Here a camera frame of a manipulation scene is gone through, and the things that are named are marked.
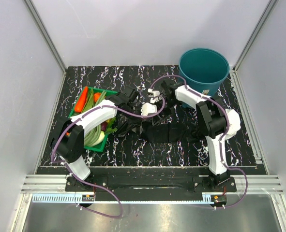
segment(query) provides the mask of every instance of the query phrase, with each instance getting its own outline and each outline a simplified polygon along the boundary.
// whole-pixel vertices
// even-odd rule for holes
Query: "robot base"
[[[107,185],[107,177],[105,176],[98,176],[93,177],[92,174],[90,174],[87,179],[85,179],[86,182],[93,183],[100,186],[106,186]],[[93,191],[93,187],[89,185],[85,185],[81,183],[80,181],[76,180],[74,177],[69,176],[66,181],[65,186],[66,192],[89,192]],[[105,191],[103,189],[98,188],[96,190],[97,192]]]
[[[195,192],[236,192],[236,184],[229,171],[221,174],[204,177],[194,177],[193,186]]]

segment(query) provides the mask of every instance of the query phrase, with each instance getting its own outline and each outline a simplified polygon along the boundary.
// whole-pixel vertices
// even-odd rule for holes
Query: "green basket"
[[[106,91],[106,96],[113,95],[113,94],[116,94],[116,93],[117,93],[116,91],[111,91],[111,90],[106,90],[106,89],[100,89],[100,88],[92,88],[92,87],[88,87],[88,92],[91,91],[92,89],[93,89],[93,93],[102,93],[103,91]],[[69,117],[73,116],[76,103],[75,103],[75,105],[74,105],[72,111],[70,112]],[[85,148],[85,149],[88,149],[88,150],[91,150],[91,151],[102,152],[102,151],[104,151],[104,148],[105,148],[105,145],[106,145],[108,136],[109,136],[108,134],[105,135],[103,141],[102,141],[101,143],[99,143],[98,145],[95,145],[95,146],[93,146],[93,147],[91,147],[91,146],[84,146],[84,148]]]

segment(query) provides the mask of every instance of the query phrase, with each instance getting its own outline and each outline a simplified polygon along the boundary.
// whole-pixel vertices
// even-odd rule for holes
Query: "orange carrot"
[[[99,100],[100,96],[101,96],[101,93],[95,93],[95,94],[93,95],[93,100],[94,100],[94,102],[97,102],[97,101]]]
[[[88,87],[85,87],[82,93],[80,94],[80,97],[75,105],[74,111],[76,113],[81,113],[81,111],[83,110],[84,105],[86,103],[86,99],[87,99],[87,93],[88,93]]]

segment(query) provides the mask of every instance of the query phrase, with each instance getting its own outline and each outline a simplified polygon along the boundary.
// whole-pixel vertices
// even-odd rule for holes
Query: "silver metal floor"
[[[229,204],[238,197],[230,195]],[[92,209],[119,213],[117,204]],[[248,195],[238,206],[216,210],[197,205],[124,205],[122,219],[110,219],[75,205],[31,203],[25,232],[279,232],[280,225],[268,195]]]

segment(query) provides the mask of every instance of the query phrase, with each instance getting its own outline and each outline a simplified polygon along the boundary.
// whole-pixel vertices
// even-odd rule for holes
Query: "black tabletop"
[[[68,116],[79,93],[85,86],[122,91],[132,85],[140,93],[140,101],[147,102],[147,89],[160,76],[178,74],[178,66],[81,66],[69,67],[62,87],[54,125],[60,116]],[[241,118],[241,129],[226,141],[226,159],[229,165],[255,166],[256,161],[245,128],[239,103],[230,76],[221,84],[218,95],[223,97],[225,108],[235,109]],[[169,121],[196,122],[194,109],[175,107]],[[41,166],[52,166],[51,149],[45,147]],[[90,166],[207,166],[209,153],[205,139],[197,143],[177,142],[151,144],[131,132],[125,137],[111,134],[103,152],[86,150],[85,161]]]

